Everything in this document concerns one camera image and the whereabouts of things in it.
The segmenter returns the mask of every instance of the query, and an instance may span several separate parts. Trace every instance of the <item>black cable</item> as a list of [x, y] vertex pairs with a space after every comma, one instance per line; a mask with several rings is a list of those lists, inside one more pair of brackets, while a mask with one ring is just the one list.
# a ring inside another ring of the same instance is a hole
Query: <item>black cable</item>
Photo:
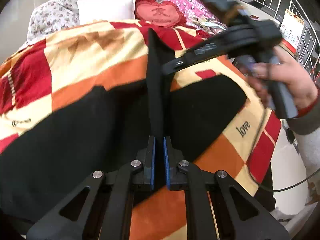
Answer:
[[[269, 72], [269, 69], [270, 69], [270, 68], [267, 67], [267, 69], [268, 69], [268, 77], [270, 77], [270, 72]], [[258, 130], [257, 130], [257, 132], [256, 132], [256, 135], [255, 135], [255, 137], [254, 137], [254, 140], [253, 140], [253, 143], [252, 143], [252, 146], [251, 146], [249, 158], [250, 158], [250, 156], [251, 156], [251, 154], [252, 154], [252, 152], [253, 152], [253, 149], [254, 149], [255, 144], [256, 144], [257, 141], [258, 141], [259, 134], [262, 132], [263, 124], [264, 124], [264, 122], [265, 122], [265, 120], [266, 120], [266, 117], [267, 117], [267, 109], [264, 109], [264, 110], [263, 110], [263, 117], [262, 117], [262, 119], [261, 119], [261, 121], [260, 121]], [[290, 186], [290, 187], [286, 187], [286, 188], [282, 188], [282, 189], [271, 189], [271, 188], [265, 187], [265, 186], [263, 186], [262, 184], [260, 184], [259, 182], [257, 182], [256, 179], [255, 179], [255, 178], [253, 177], [253, 175], [251, 174], [250, 168], [249, 168], [249, 166], [248, 166], [248, 172], [249, 172], [249, 175], [250, 175], [251, 179], [252, 179], [259, 187], [261, 187], [263, 190], [268, 191], [268, 192], [272, 192], [272, 193], [282, 192], [282, 191], [286, 191], [286, 190], [292, 189], [292, 188], [294, 188], [294, 187], [297, 187], [297, 186], [299, 186], [300, 184], [302, 184], [302, 183], [304, 183], [305, 181], [307, 181], [308, 179], [310, 179], [311, 177], [313, 177], [314, 175], [316, 175], [319, 171], [320, 171], [320, 168], [319, 168], [318, 170], [316, 170], [314, 173], [312, 173], [309, 177], [305, 178], [304, 180], [302, 180], [302, 181], [300, 181], [299, 183], [294, 184], [294, 185], [292, 185], [292, 186]]]

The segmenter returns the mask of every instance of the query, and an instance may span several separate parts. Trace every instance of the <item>silver screw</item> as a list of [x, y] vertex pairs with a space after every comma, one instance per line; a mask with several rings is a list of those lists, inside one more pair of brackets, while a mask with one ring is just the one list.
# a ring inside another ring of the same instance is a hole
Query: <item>silver screw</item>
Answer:
[[132, 167], [139, 167], [141, 165], [141, 161], [139, 160], [134, 160], [131, 162]]
[[98, 178], [101, 178], [101, 176], [103, 175], [102, 171], [95, 171], [92, 176], [95, 178], [95, 179], [98, 179]]
[[217, 171], [217, 175], [220, 178], [225, 178], [227, 176], [227, 173], [225, 171]]
[[186, 160], [182, 160], [182, 161], [179, 161], [179, 165], [182, 167], [187, 167], [189, 166], [189, 162]]

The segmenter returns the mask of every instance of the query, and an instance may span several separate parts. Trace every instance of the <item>hand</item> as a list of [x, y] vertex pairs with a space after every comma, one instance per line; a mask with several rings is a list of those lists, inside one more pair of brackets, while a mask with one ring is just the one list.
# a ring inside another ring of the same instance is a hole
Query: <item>hand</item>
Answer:
[[270, 95], [261, 79], [269, 78], [287, 85], [298, 110], [311, 105], [318, 97], [318, 88], [308, 72], [281, 47], [274, 47], [280, 64], [257, 63], [253, 66], [254, 76], [248, 76], [248, 84], [256, 91], [263, 105], [268, 107]]

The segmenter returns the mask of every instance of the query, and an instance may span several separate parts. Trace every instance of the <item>tiled floor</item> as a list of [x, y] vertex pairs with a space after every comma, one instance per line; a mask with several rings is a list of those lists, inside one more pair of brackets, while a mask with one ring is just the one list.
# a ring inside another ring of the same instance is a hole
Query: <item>tiled floor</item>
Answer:
[[[25, 41], [34, 8], [47, 0], [11, 0], [0, 14], [0, 62], [14, 53]], [[291, 186], [305, 178], [305, 169], [294, 147], [282, 130], [271, 160], [274, 188]], [[307, 184], [276, 193], [276, 205], [286, 214], [296, 214], [306, 201]]]

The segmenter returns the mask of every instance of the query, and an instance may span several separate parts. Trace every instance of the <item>heart-shaped pillow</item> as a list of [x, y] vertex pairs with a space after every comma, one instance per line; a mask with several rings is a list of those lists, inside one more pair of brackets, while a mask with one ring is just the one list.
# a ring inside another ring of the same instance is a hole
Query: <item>heart-shaped pillow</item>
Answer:
[[169, 1], [157, 3], [154, 0], [137, 0], [135, 16], [137, 19], [162, 27], [185, 25], [187, 22], [178, 7]]

